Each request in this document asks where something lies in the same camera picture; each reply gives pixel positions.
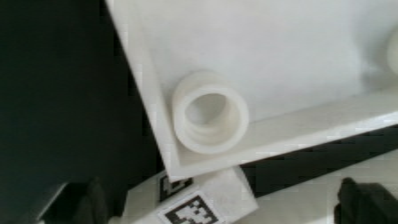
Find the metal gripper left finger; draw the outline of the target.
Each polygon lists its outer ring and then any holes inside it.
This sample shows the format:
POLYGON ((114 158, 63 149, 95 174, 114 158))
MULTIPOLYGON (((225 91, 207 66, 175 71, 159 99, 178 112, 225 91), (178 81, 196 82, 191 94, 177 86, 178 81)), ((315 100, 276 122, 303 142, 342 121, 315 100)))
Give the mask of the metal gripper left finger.
POLYGON ((100 179, 68 183, 38 224, 109 224, 109 206, 100 179))

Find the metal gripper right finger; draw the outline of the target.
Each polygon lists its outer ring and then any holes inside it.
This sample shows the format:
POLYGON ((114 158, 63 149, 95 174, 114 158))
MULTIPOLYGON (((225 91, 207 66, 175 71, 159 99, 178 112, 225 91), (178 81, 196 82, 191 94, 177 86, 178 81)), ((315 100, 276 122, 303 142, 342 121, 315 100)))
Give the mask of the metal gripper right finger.
POLYGON ((381 183, 342 180, 335 224, 398 224, 398 198, 381 183))

